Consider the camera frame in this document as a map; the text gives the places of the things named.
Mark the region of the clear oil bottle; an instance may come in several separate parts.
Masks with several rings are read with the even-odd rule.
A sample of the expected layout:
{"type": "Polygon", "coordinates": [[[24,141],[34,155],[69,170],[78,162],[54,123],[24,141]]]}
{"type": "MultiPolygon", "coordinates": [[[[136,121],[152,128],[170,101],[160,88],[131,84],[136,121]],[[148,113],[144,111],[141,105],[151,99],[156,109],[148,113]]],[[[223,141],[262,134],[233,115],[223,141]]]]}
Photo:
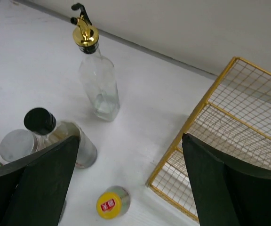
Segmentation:
{"type": "Polygon", "coordinates": [[[114,64],[101,54],[99,49],[99,32],[91,23],[85,6],[75,3],[73,11],[80,11],[78,17],[72,17],[70,22],[76,26],[72,36],[83,53],[79,67],[79,78],[84,87],[97,117],[113,121],[120,109],[117,82],[114,74],[114,64]]]}

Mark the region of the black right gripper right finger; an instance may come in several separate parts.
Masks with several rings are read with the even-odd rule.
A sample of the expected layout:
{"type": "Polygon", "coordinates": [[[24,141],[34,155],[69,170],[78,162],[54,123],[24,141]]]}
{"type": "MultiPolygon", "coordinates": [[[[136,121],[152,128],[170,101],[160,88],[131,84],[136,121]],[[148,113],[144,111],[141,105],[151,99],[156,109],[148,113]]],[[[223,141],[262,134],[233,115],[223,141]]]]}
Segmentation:
{"type": "Polygon", "coordinates": [[[271,226],[271,170],[187,133],[183,156],[202,226],[271,226]]]}

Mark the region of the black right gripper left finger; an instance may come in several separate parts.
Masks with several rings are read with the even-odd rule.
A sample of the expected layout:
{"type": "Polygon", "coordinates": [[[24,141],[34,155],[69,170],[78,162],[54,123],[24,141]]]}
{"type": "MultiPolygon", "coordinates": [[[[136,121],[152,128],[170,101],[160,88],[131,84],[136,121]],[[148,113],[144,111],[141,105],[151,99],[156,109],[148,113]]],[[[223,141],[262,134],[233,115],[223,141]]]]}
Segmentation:
{"type": "Polygon", "coordinates": [[[75,168],[70,136],[0,167],[0,226],[56,226],[75,168]]]}

